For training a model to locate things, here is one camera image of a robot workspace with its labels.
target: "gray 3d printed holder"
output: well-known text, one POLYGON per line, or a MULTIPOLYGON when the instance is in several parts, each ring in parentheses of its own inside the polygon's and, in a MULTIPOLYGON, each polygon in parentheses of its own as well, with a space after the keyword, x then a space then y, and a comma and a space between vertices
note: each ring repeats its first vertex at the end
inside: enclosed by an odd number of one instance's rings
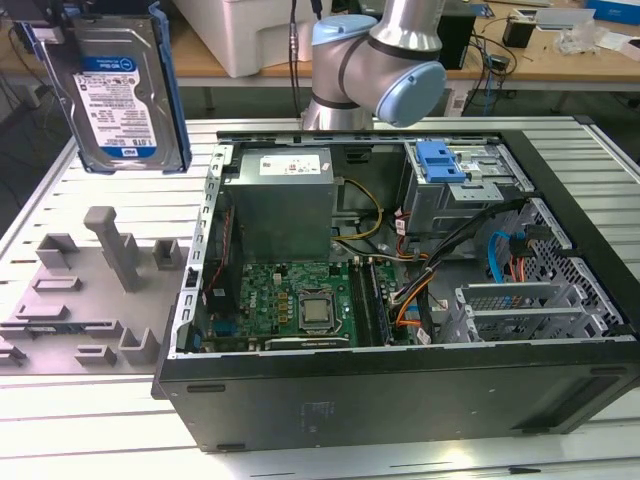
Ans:
POLYGON ((186 249, 171 238, 139 248, 115 219, 112 207, 85 216, 102 248, 45 236, 42 266, 0 322, 0 374, 153 373, 186 249))

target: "hard drive label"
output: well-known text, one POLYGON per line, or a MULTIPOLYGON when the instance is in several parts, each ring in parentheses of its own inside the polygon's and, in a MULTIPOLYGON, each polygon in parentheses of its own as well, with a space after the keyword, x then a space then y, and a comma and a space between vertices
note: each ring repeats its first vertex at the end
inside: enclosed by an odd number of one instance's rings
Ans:
POLYGON ((157 147, 147 106, 136 96, 140 74, 128 57, 87 57, 74 79, 98 146, 116 158, 145 158, 157 147))

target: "blue drive bracket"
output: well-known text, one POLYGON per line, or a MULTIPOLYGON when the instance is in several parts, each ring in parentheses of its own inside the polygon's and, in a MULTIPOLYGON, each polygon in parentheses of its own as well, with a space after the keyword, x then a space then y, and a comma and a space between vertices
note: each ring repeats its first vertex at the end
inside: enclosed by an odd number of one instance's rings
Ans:
POLYGON ((416 154, 428 183, 463 183, 467 179, 467 175, 458 168, 456 154, 444 142, 416 142, 416 154))

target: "white box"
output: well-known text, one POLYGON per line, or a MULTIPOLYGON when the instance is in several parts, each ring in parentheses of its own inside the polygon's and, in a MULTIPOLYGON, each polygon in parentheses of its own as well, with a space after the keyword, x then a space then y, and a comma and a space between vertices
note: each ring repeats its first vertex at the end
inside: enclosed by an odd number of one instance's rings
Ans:
MULTIPOLYGON (((174 0, 178 9, 231 77, 258 73, 287 63, 291 0, 174 0)), ((331 14, 332 0, 322 0, 322 16, 331 14)), ((316 16, 311 0, 298 0, 300 61, 311 60, 311 35, 316 16)))

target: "yellow cable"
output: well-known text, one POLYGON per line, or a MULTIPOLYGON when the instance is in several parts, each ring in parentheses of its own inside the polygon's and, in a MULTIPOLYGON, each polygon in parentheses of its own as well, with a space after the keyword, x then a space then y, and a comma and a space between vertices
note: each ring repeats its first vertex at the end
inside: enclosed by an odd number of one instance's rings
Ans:
POLYGON ((378 229, 382 225, 382 212, 383 212, 382 207, 378 203, 378 200, 376 200, 376 197, 374 197, 369 190, 364 188, 364 186, 361 183, 356 182, 355 180, 352 180, 350 178, 345 178, 344 183, 351 183, 352 185, 355 185, 362 191, 362 193, 364 193, 367 197, 371 199, 371 201, 376 206, 376 210, 378 211, 378 220, 376 221, 376 224, 373 226, 373 228, 367 232, 356 233, 353 235, 338 235, 337 237, 331 237, 331 238, 333 238, 333 240, 359 240, 361 238, 366 238, 369 235, 373 235, 378 231, 378 229))

